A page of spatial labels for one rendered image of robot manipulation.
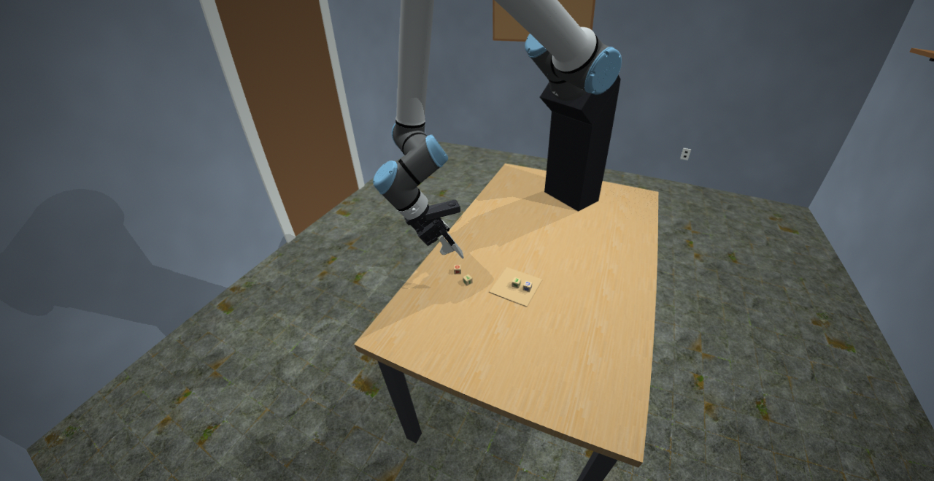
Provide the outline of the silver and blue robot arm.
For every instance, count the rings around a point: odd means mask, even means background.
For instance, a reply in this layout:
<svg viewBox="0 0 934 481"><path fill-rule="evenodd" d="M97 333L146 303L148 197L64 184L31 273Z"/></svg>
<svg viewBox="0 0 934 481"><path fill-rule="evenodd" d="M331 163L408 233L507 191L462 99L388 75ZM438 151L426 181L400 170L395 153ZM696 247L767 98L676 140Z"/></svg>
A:
<svg viewBox="0 0 934 481"><path fill-rule="evenodd" d="M526 52L557 99L603 94L614 84L622 65L620 52L602 43L593 30L580 28L558 0L495 1L530 33ZM401 0L393 141L404 156L383 164L373 179L378 192L407 220L420 216L429 204L417 186L448 161L433 135L425 135L433 5L434 0Z"/></svg>

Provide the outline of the tan square mat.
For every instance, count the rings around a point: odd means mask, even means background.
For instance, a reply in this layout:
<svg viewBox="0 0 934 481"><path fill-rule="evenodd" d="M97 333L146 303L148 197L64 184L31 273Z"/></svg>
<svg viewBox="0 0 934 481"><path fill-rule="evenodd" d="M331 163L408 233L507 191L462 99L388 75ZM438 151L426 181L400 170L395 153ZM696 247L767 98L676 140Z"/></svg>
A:
<svg viewBox="0 0 934 481"><path fill-rule="evenodd" d="M518 288L512 287L512 280L516 278L521 279L521 285ZM525 281L532 282L533 288L530 292L523 290L523 284ZM503 297L504 299L509 299L510 301L516 302L516 304L521 304L523 306L528 306L530 300L533 299L536 289L539 288L541 279L535 276L528 274L523 274L516 269L510 269L506 267L503 271L503 274L499 276L499 279L495 282L493 288L488 291L488 293L493 293L498 297Z"/></svg>

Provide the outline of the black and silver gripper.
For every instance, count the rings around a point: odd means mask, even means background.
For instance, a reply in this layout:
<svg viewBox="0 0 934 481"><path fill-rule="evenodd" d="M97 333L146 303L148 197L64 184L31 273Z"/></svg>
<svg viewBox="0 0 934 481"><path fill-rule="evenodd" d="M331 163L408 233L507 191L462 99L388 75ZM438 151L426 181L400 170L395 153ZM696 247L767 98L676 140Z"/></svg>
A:
<svg viewBox="0 0 934 481"><path fill-rule="evenodd" d="M416 229L418 237L421 238L427 246L433 244L438 239L438 237L441 236L439 239L441 242L440 253L442 255L456 251L461 258L464 258L463 251L458 247L454 239L447 233L447 231L449 231L449 227L446 222L441 220L441 218L425 220L425 215L428 211L429 204L420 216L417 216L417 218L412 220L406 219L406 223L413 229Z"/></svg>

